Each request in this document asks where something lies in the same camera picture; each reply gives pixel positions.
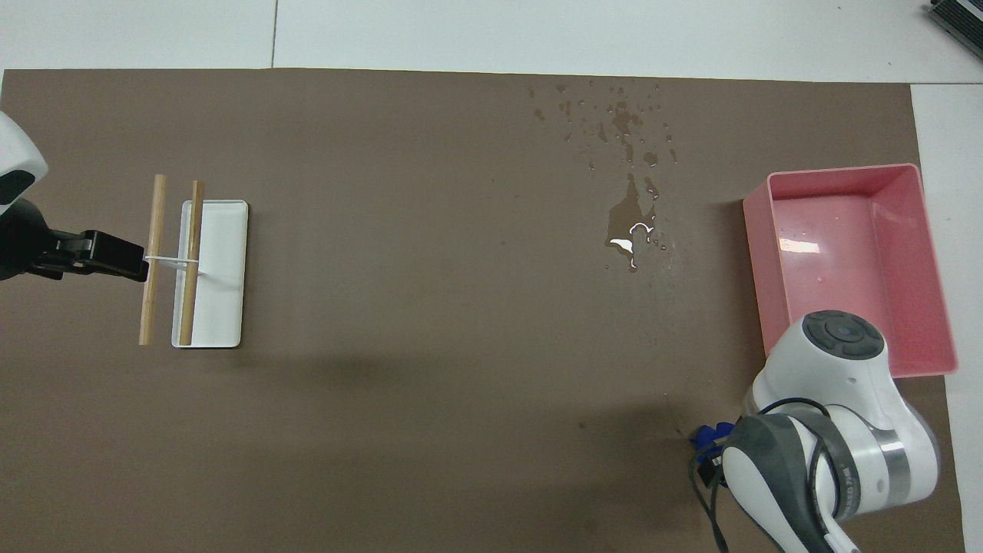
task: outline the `wooden dowel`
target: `wooden dowel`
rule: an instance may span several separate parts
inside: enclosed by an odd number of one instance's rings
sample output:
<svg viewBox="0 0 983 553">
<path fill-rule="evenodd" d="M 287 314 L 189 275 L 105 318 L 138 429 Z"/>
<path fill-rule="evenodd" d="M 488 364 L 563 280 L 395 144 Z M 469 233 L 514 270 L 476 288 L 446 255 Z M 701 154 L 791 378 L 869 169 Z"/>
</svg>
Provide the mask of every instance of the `wooden dowel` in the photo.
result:
<svg viewBox="0 0 983 553">
<path fill-rule="evenodd" d="M 160 235 L 164 229 L 164 199 L 167 196 L 167 177 L 153 177 L 153 202 L 150 205 L 150 237 L 145 254 L 160 255 Z M 140 307 L 140 345 L 150 345 L 153 336 L 153 313 L 157 307 L 157 260 L 147 260 L 144 302 Z"/>
<path fill-rule="evenodd" d="M 192 183 L 191 225 L 188 229 L 188 255 L 193 260 L 185 271 L 184 300 L 181 302 L 181 331 L 179 345 L 191 345 L 191 334 L 195 324 L 195 295 L 198 291 L 198 257 L 202 247 L 202 204 L 204 203 L 204 183 Z"/>
</svg>

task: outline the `brown mat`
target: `brown mat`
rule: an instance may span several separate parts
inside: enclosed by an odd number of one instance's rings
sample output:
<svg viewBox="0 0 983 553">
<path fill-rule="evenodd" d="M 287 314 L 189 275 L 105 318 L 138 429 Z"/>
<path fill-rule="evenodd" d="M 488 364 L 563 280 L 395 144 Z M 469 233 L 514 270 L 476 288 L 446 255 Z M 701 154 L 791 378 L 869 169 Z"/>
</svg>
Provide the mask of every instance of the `brown mat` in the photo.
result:
<svg viewBox="0 0 983 553">
<path fill-rule="evenodd" d="M 149 348 L 138 284 L 0 283 L 3 551 L 715 551 L 680 434 L 764 360 L 739 200 L 918 160 L 895 85 L 8 71 L 2 108 L 53 228 L 145 243 L 155 172 L 165 253 L 192 178 L 252 206 L 235 350 L 170 347 L 173 276 Z M 847 530 L 960 551 L 943 380 L 901 387 L 942 481 Z"/>
</svg>

